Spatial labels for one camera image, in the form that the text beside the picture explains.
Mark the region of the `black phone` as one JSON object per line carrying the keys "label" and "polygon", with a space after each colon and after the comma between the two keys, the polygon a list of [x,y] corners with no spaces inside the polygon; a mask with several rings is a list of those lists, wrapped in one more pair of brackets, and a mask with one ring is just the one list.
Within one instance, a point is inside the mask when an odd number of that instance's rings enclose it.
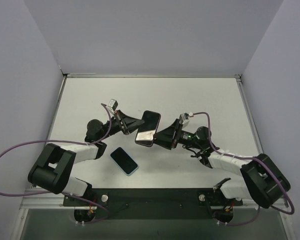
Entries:
{"label": "black phone", "polygon": [[154,142],[154,134],[157,132],[161,114],[146,110],[143,112],[142,120],[144,123],[138,128],[135,137],[135,143],[137,145],[151,147]]}

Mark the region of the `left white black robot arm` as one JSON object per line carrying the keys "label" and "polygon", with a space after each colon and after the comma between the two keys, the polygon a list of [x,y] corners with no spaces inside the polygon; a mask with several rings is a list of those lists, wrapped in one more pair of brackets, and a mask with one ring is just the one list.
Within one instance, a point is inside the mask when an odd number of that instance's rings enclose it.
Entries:
{"label": "left white black robot arm", "polygon": [[86,206],[92,201],[89,191],[92,185],[71,176],[73,165],[99,159],[107,147],[104,139],[118,132],[128,135],[144,123],[144,120],[127,116],[120,110],[116,110],[106,123],[91,120],[87,124],[84,144],[45,145],[28,174],[28,181],[54,194],[74,195],[76,202]]}

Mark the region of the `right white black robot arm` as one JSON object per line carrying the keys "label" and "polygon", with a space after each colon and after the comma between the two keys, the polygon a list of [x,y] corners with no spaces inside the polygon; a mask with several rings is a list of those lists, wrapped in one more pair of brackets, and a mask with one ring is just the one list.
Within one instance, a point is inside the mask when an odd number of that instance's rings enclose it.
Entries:
{"label": "right white black robot arm", "polygon": [[262,153],[256,157],[241,157],[227,153],[211,144],[210,136],[211,132],[204,126],[194,133],[184,131],[177,119],[168,128],[154,134],[154,143],[168,150],[181,144],[184,149],[192,151],[193,157],[204,166],[242,177],[243,182],[226,180],[215,186],[226,199],[251,199],[266,209],[290,190],[289,181],[268,155]]}

